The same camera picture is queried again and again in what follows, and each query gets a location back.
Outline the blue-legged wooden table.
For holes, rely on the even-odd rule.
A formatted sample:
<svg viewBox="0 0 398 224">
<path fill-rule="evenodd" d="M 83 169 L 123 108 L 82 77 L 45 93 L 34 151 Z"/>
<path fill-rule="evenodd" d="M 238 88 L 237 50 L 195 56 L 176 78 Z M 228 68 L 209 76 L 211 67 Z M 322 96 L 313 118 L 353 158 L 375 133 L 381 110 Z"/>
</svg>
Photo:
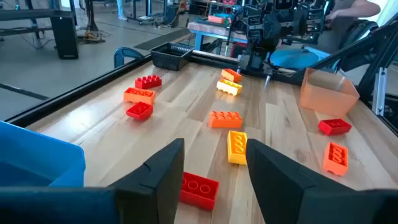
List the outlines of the blue-legged wooden table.
<svg viewBox="0 0 398 224">
<path fill-rule="evenodd" d="M 246 44 L 248 42 L 244 34 L 232 32 L 231 35 L 229 35 L 229 30 L 225 27 L 189 22 L 187 28 L 192 34 L 195 34 L 195 50 L 201 50 L 204 37 L 229 40 L 229 44 L 224 51 L 224 56 L 228 55 L 233 43 L 238 42 Z"/>
</svg>

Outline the yellow toy brick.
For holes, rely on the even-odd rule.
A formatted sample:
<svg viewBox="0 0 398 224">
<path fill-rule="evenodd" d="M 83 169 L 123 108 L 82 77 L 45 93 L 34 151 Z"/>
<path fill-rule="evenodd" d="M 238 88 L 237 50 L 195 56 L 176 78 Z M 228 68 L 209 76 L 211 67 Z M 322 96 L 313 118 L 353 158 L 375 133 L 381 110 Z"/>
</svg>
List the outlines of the yellow toy brick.
<svg viewBox="0 0 398 224">
<path fill-rule="evenodd" d="M 247 134 L 238 131 L 229 131 L 227 147 L 228 162 L 232 164 L 246 165 Z"/>
<path fill-rule="evenodd" d="M 216 87 L 217 89 L 232 94 L 234 96 L 240 94 L 241 90 L 243 89 L 242 85 L 225 79 L 217 81 Z"/>
</svg>

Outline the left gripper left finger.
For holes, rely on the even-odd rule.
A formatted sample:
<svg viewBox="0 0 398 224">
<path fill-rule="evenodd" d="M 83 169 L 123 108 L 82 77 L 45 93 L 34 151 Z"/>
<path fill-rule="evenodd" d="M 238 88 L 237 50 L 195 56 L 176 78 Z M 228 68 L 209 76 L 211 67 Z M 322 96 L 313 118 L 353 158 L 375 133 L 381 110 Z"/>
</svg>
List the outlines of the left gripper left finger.
<svg viewBox="0 0 398 224">
<path fill-rule="evenodd" d="M 185 140 L 177 138 L 111 184 L 120 224 L 174 224 L 184 158 Z"/>
</svg>

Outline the orange translucent bin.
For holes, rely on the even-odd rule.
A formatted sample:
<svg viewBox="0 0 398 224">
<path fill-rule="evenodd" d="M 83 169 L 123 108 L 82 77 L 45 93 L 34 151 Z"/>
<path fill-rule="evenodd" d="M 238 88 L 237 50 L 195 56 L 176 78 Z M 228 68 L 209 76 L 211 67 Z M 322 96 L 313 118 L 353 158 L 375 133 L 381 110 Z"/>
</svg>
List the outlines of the orange translucent bin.
<svg viewBox="0 0 398 224">
<path fill-rule="evenodd" d="M 343 118 L 359 100 L 351 80 L 340 74 L 307 68 L 300 89 L 300 105 L 335 118 Z"/>
</svg>

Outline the dark workbench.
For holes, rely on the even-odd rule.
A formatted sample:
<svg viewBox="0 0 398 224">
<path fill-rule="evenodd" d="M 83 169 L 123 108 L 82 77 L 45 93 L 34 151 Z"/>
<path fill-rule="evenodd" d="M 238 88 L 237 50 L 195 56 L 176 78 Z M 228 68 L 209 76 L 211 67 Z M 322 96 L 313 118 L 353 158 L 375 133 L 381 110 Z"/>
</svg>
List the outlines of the dark workbench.
<svg viewBox="0 0 398 224">
<path fill-rule="evenodd" d="M 72 28 L 75 28 L 75 19 L 71 11 L 54 9 L 0 10 L 0 22 L 21 20 L 33 21 L 37 19 L 50 19 L 51 25 L 47 27 L 35 25 L 31 27 L 0 28 L 0 37 L 27 33 L 44 33 L 47 30 L 58 29 L 62 24 L 67 24 L 67 22 L 71 24 Z"/>
</svg>

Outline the silver frame bracket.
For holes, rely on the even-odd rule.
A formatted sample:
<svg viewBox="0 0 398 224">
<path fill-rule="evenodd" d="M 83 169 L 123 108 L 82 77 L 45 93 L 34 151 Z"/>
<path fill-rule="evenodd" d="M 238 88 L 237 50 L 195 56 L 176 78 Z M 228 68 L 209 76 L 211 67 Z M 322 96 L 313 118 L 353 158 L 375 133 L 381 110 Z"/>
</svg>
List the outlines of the silver frame bracket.
<svg viewBox="0 0 398 224">
<path fill-rule="evenodd" d="M 384 116 L 386 97 L 387 68 L 380 67 L 375 75 L 372 111 L 378 116 Z"/>
</svg>

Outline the blue round seat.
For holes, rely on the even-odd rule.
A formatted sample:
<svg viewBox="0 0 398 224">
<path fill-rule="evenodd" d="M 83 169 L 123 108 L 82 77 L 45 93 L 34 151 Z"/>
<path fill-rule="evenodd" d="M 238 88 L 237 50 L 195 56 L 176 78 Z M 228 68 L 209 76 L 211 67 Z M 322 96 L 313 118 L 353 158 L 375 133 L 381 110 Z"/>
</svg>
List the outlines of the blue round seat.
<svg viewBox="0 0 398 224">
<path fill-rule="evenodd" d="M 328 56 L 330 56 L 330 53 L 312 47 L 305 47 L 303 49 L 277 49 L 271 55 L 270 63 L 277 67 L 301 70 L 311 67 Z"/>
</svg>

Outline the black mesh basket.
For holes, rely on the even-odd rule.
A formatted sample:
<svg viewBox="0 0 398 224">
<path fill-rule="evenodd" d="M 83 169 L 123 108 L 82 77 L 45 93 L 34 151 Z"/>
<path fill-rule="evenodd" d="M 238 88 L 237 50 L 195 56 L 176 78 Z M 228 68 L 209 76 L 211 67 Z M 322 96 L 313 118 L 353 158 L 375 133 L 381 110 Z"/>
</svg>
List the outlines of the black mesh basket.
<svg viewBox="0 0 398 224">
<path fill-rule="evenodd" d="M 195 48 L 180 43 L 164 43 L 150 50 L 155 67 L 179 71 L 190 59 Z"/>
</svg>

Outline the black office chair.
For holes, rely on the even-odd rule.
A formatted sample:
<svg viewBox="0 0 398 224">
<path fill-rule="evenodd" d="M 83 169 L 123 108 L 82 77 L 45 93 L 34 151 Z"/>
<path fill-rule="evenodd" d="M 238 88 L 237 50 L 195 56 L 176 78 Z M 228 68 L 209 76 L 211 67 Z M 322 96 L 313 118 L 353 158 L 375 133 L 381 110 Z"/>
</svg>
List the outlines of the black office chair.
<svg viewBox="0 0 398 224">
<path fill-rule="evenodd" d="M 378 27 L 379 25 L 374 21 L 362 19 L 355 20 L 342 37 L 338 49 L 340 50 L 355 43 L 357 40 L 361 40 L 363 37 L 366 37 L 371 31 L 377 29 Z"/>
</svg>

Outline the blue plastic bin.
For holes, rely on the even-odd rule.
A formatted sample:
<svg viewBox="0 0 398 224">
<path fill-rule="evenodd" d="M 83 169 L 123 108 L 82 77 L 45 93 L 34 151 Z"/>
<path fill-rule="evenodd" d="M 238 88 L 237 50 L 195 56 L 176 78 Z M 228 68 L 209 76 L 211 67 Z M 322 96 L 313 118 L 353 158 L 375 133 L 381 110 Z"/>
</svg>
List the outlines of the blue plastic bin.
<svg viewBox="0 0 398 224">
<path fill-rule="evenodd" d="M 81 147 L 0 121 L 0 187 L 82 187 Z"/>
</svg>

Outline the small red toy brick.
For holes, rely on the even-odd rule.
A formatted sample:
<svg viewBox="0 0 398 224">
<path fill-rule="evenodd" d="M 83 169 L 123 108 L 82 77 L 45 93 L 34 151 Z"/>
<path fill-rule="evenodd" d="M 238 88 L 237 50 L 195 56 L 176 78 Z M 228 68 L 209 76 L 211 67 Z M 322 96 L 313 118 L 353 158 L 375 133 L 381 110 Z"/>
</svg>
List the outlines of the small red toy brick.
<svg viewBox="0 0 398 224">
<path fill-rule="evenodd" d="M 147 120 L 153 113 L 153 106 L 144 102 L 138 102 L 126 111 L 129 117 L 143 121 Z"/>
</svg>

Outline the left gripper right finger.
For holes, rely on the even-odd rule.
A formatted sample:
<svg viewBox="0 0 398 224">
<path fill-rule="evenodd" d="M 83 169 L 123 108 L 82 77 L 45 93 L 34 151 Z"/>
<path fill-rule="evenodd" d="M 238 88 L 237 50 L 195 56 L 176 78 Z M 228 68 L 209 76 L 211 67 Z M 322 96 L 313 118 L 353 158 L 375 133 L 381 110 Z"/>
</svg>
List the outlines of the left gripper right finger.
<svg viewBox="0 0 398 224">
<path fill-rule="evenodd" d="M 350 192 L 351 188 L 301 165 L 257 139 L 248 139 L 250 180 L 266 224 L 297 224 L 306 190 Z"/>
</svg>

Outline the orange toy brick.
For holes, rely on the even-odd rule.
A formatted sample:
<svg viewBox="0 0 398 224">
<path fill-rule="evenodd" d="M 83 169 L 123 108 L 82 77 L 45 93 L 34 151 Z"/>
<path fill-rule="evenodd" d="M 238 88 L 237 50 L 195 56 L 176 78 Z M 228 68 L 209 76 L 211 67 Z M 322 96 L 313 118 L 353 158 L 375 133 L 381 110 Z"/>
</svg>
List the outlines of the orange toy brick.
<svg viewBox="0 0 398 224">
<path fill-rule="evenodd" d="M 230 68 L 222 69 L 221 76 L 234 83 L 239 83 L 242 80 L 242 76 Z"/>
<path fill-rule="evenodd" d="M 243 119 L 236 111 L 211 111 L 209 113 L 209 127 L 211 128 L 240 128 Z"/>
<path fill-rule="evenodd" d="M 329 142 L 324 153 L 323 169 L 338 176 L 348 171 L 348 149 L 337 143 Z"/>
<path fill-rule="evenodd" d="M 155 91 L 140 88 L 128 88 L 124 92 L 124 101 L 131 103 L 143 102 L 152 105 L 155 100 Z"/>
</svg>

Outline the black computer tower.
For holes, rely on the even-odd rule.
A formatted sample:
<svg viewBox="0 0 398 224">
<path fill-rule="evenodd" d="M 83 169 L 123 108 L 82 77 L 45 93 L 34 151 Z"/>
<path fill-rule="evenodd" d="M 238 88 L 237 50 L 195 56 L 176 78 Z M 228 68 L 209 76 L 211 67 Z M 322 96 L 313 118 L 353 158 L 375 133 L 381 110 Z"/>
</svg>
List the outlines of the black computer tower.
<svg viewBox="0 0 398 224">
<path fill-rule="evenodd" d="M 51 17 L 52 31 L 58 56 L 61 59 L 78 59 L 78 42 L 75 21 L 72 17 Z"/>
</svg>

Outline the person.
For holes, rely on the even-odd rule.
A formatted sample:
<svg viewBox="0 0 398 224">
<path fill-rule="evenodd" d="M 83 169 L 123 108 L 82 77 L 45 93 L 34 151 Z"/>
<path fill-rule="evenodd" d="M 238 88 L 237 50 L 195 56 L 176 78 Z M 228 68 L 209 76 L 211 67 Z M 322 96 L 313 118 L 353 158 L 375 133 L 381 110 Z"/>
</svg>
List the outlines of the person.
<svg viewBox="0 0 398 224">
<path fill-rule="evenodd" d="M 124 0 L 116 0 L 118 7 L 118 19 L 122 21 L 127 21 L 128 18 L 124 14 Z"/>
<path fill-rule="evenodd" d="M 338 50 L 343 36 L 357 18 L 375 16 L 380 11 L 378 4 L 368 0 L 335 0 L 335 6 L 325 17 L 326 26 L 331 30 L 319 37 L 318 47 L 329 53 Z"/>
</svg>

